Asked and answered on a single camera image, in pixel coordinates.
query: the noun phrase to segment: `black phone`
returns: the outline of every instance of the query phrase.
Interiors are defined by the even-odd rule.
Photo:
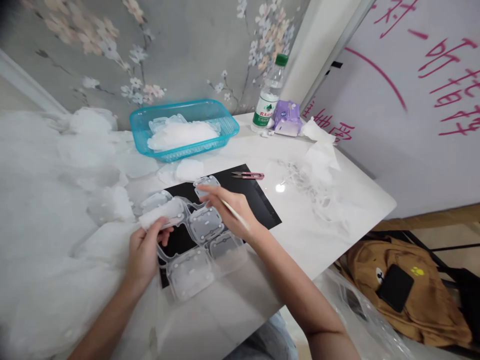
[[[388,268],[386,276],[376,294],[390,305],[393,310],[401,313],[413,285],[414,279],[398,265],[393,264]]]

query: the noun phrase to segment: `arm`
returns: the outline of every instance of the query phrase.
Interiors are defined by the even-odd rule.
[[[125,278],[68,360],[105,360],[112,356],[135,306],[158,271],[157,242],[166,246],[174,230],[169,227],[160,231],[167,221],[161,217],[148,233],[140,228],[131,235]]]
[[[298,264],[253,215],[243,194],[222,187],[199,186],[225,225],[255,250],[271,274],[275,289],[308,340],[313,359],[360,359],[335,310]],[[225,200],[250,225],[247,231],[223,205]]]

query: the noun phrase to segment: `yellow patch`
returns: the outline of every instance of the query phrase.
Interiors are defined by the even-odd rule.
[[[411,270],[410,270],[412,273],[415,274],[415,276],[423,276],[425,275],[424,271],[421,269],[421,268],[418,268],[416,266],[414,266]]]

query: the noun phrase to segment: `plastic water bottle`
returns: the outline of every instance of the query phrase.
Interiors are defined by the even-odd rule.
[[[278,54],[275,59],[275,65],[266,75],[265,84],[260,91],[260,99],[258,99],[255,115],[253,115],[253,124],[251,125],[251,129],[255,132],[265,129],[270,117],[274,114],[284,85],[285,65],[287,65],[288,61],[289,57],[287,55]]]

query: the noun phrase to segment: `paintbrush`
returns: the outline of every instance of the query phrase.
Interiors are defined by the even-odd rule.
[[[229,205],[228,202],[226,202],[226,201],[223,200],[222,198],[220,198],[220,200],[221,200],[221,202],[226,206],[226,208],[227,208],[228,210],[230,210],[231,214],[235,217],[235,219],[237,219],[237,220],[240,222],[240,224],[242,224],[243,227],[244,227],[248,232],[250,232],[250,225],[249,225],[249,223],[246,222],[245,219],[244,219],[238,212],[236,212],[236,211],[234,210],[234,208]]]

